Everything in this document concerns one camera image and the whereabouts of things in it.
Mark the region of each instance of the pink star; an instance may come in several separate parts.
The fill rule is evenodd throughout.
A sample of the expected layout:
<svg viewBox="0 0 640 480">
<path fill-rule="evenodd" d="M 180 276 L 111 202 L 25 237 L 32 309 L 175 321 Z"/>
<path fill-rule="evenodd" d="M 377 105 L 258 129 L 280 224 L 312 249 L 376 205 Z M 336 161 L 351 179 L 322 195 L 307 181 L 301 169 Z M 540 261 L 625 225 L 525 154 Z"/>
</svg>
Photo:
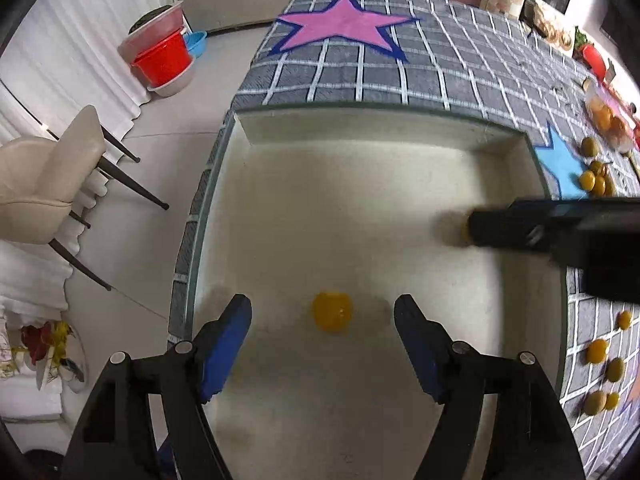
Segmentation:
<svg viewBox="0 0 640 480">
<path fill-rule="evenodd" d="M 386 34 L 384 27 L 414 22 L 416 18 L 363 10 L 355 0 L 334 0 L 325 10 L 281 14 L 278 20 L 299 28 L 277 44 L 270 54 L 340 36 L 346 40 L 369 44 L 385 54 L 404 59 L 404 53 Z"/>
</svg>

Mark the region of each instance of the white basin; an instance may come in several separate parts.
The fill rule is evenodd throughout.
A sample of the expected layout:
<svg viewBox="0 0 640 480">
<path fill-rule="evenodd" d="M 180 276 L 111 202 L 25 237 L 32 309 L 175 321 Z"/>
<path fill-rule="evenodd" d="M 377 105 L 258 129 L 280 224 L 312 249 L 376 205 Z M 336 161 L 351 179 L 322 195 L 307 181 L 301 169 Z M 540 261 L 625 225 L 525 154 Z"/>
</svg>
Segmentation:
<svg viewBox="0 0 640 480">
<path fill-rule="evenodd" d="M 463 212 L 522 195 L 542 195 L 540 175 L 524 136 L 498 128 L 372 110 L 241 117 L 210 208 L 194 311 L 197 332 L 236 292 L 254 309 L 226 387 L 206 406 L 234 477 L 413 478 L 441 408 L 421 391 L 393 325 L 400 294 L 483 353 L 540 357 L 550 338 L 543 365 L 553 384 L 561 323 L 527 333 L 527 316 L 540 301 L 559 312 L 559 285 L 557 297 L 540 298 L 524 291 L 534 260 L 461 245 Z M 534 266 L 560 282 L 559 270 Z M 313 324 L 323 290 L 353 299 L 344 333 Z M 492 407 L 469 478 L 481 477 Z"/>
</svg>

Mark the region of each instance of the tile floor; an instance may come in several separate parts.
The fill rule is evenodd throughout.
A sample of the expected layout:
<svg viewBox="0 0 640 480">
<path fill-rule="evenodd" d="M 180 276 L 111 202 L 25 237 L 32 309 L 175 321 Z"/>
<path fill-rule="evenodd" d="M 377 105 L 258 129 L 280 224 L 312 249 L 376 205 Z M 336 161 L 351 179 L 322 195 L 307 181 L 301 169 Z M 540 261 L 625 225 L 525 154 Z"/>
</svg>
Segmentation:
<svg viewBox="0 0 640 480">
<path fill-rule="evenodd" d="M 175 96 L 143 105 L 124 139 L 142 161 L 123 157 L 118 165 L 171 207 L 163 211 L 112 181 L 87 215 L 92 228 L 80 238 L 79 258 L 114 286 L 107 292 L 77 271 L 65 284 L 66 318 L 83 341 L 91 384 L 117 350 L 142 357 L 166 349 L 172 275 L 191 199 L 223 115 L 266 30 L 209 38 L 193 82 Z M 88 393 L 63 396 L 69 423 L 78 420 Z M 152 411 L 161 428 L 159 399 L 152 400 Z"/>
</svg>

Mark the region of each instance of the stack of basins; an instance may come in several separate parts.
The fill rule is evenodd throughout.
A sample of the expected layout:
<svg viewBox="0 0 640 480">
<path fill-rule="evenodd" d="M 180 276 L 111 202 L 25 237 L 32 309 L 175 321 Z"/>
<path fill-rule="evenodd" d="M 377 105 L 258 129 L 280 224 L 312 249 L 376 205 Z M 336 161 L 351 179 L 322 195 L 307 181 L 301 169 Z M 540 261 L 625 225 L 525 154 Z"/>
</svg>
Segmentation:
<svg viewBox="0 0 640 480">
<path fill-rule="evenodd" d="M 131 66 L 140 69 L 148 90 L 168 97 L 193 79 L 194 58 L 182 38 L 182 2 L 152 10 L 140 18 L 118 51 Z"/>
</svg>

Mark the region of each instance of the light blue star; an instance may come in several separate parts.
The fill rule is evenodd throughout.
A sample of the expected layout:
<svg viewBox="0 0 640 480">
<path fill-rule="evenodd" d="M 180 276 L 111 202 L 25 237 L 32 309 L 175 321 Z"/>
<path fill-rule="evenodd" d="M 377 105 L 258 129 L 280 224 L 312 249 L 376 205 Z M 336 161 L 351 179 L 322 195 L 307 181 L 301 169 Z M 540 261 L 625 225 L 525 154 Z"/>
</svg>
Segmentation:
<svg viewBox="0 0 640 480">
<path fill-rule="evenodd" d="M 558 181 L 560 198 L 585 198 L 587 193 L 578 184 L 578 177 L 586 169 L 583 161 L 569 150 L 548 121 L 546 128 L 549 132 L 549 146 L 533 147 L 540 164 Z"/>
</svg>

